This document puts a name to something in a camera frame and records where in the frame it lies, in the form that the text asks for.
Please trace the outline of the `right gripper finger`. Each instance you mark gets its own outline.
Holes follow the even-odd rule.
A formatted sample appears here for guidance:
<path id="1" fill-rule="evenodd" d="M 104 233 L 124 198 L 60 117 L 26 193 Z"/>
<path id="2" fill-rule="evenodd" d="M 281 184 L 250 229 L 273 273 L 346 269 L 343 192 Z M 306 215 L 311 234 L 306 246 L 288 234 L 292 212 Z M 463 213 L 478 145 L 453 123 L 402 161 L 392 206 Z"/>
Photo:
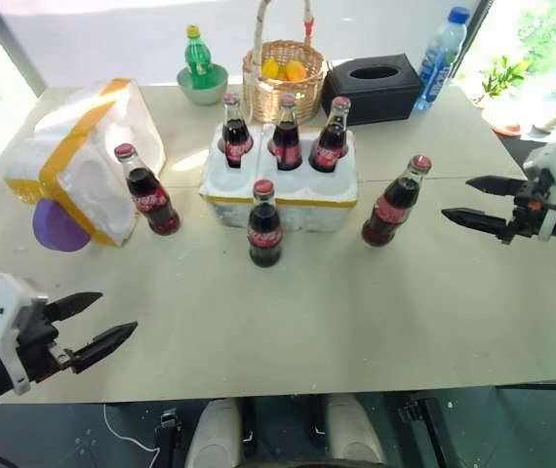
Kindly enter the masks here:
<path id="1" fill-rule="evenodd" d="M 443 209 L 442 215 L 462 227 L 495 235 L 498 239 L 506 239 L 507 221 L 504 218 L 491 216 L 468 208 Z"/>
<path id="2" fill-rule="evenodd" d="M 515 196 L 523 189 L 526 181 L 499 175 L 482 175 L 469 179 L 466 184 L 487 194 Z"/>

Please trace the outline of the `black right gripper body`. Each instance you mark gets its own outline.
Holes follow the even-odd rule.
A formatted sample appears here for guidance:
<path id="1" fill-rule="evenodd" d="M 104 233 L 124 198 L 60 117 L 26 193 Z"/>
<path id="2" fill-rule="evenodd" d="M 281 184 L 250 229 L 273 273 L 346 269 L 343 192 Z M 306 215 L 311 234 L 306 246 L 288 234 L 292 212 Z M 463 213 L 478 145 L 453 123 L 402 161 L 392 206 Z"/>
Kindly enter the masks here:
<path id="1" fill-rule="evenodd" d="M 512 217 L 503 230 L 503 243 L 509 245 L 515 236 L 536 235 L 546 216 L 547 197 L 552 186 L 551 176 L 533 180 L 506 178 L 506 194 L 513 197 Z"/>

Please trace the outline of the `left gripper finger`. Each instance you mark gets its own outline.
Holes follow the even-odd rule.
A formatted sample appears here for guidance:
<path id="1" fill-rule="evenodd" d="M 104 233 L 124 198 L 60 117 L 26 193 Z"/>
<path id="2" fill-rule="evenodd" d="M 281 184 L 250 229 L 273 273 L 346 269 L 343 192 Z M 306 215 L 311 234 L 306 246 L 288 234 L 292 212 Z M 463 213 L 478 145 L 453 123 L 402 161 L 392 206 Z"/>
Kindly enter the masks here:
<path id="1" fill-rule="evenodd" d="M 80 314 L 101 297 L 101 292 L 76 292 L 48 303 L 44 308 L 44 315 L 51 323 L 62 322 Z"/>
<path id="2" fill-rule="evenodd" d="M 73 351 L 70 366 L 74 373 L 81 373 L 115 352 L 136 330 L 137 322 L 112 327 L 97 335 L 77 351 Z"/>

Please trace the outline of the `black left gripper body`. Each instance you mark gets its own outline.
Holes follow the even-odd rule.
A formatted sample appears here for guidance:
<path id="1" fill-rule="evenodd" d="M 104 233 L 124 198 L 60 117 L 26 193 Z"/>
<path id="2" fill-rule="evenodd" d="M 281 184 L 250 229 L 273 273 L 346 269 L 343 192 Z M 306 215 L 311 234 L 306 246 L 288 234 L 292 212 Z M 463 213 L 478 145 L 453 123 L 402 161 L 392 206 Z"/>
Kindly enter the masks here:
<path id="1" fill-rule="evenodd" d="M 40 383 L 59 371 L 71 369 L 73 352 L 57 349 L 59 331 L 44 315 L 47 304 L 45 300 L 36 301 L 19 332 L 17 351 L 29 382 Z"/>

